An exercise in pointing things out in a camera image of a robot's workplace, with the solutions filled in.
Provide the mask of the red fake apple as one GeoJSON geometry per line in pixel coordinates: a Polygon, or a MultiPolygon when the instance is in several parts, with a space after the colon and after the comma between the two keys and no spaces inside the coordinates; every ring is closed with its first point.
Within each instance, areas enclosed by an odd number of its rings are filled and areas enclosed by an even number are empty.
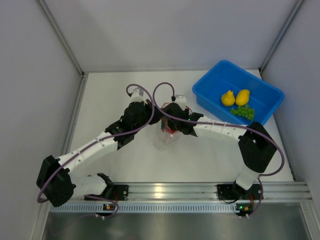
{"type": "Polygon", "coordinates": [[[173,130],[171,128],[167,128],[166,131],[170,134],[174,134],[176,132],[176,130],[173,130]]]}

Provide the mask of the clear zip top bag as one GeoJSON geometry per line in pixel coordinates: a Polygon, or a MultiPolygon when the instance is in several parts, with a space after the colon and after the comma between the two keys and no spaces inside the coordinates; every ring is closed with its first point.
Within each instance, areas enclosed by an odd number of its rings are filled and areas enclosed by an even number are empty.
{"type": "MultiPolygon", "coordinates": [[[[189,115],[192,113],[192,110],[186,105],[186,109],[182,110],[176,103],[174,102],[165,102],[161,108],[158,108],[159,111],[168,118],[172,118],[174,120],[184,119],[187,120],[189,115]]],[[[153,145],[157,150],[164,151],[169,147],[173,146],[182,133],[178,132],[175,134],[170,134],[163,132],[161,130],[161,120],[156,124],[155,135],[153,138],[153,145]]]]}

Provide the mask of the yellow fake pepper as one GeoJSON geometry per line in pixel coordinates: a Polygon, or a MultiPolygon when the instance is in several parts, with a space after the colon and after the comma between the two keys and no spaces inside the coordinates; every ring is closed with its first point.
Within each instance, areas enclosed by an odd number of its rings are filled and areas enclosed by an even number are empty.
{"type": "Polygon", "coordinates": [[[228,90],[221,96],[221,103],[225,107],[230,107],[235,103],[236,99],[232,90],[228,90]]]}

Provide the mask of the green fake lettuce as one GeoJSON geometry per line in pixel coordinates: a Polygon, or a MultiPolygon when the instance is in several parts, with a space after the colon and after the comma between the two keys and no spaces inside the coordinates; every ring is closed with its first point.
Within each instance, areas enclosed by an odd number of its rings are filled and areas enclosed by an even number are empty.
{"type": "Polygon", "coordinates": [[[255,109],[249,107],[249,105],[238,106],[237,108],[231,108],[230,113],[234,116],[246,118],[249,121],[253,121],[255,117],[255,109]]]}

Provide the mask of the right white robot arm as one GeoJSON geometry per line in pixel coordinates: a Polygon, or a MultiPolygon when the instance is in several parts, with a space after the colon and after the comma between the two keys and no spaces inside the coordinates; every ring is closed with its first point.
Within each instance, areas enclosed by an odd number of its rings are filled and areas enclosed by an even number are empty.
{"type": "Polygon", "coordinates": [[[233,192],[240,199],[252,192],[252,185],[265,172],[277,148],[271,136],[258,122],[237,127],[229,123],[214,121],[201,113],[189,112],[177,103],[162,109],[170,129],[200,138],[211,138],[228,144],[237,144],[244,166],[233,184],[233,192]]]}

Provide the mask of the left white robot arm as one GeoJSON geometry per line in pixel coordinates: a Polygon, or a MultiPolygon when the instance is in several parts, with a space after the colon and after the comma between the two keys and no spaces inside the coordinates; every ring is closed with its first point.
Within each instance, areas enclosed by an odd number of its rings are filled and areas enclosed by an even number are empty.
{"type": "Polygon", "coordinates": [[[77,174],[101,157],[115,152],[134,140],[135,134],[162,118],[155,105],[147,101],[132,102],[120,120],[107,127],[95,139],[58,158],[46,157],[41,165],[36,185],[39,195],[45,195],[53,207],[59,207],[72,198],[114,199],[114,183],[103,173],[88,176],[77,174]]]}

